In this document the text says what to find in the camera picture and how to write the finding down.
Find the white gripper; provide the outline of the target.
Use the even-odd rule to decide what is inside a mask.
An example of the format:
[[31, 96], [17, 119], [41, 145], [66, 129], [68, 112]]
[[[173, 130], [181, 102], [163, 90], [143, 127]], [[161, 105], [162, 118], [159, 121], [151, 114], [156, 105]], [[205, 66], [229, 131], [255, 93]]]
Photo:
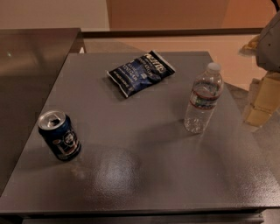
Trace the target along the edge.
[[280, 11], [240, 49], [244, 55], [255, 55], [256, 64], [267, 72], [260, 80], [253, 79], [244, 109], [244, 122], [263, 126], [280, 107]]

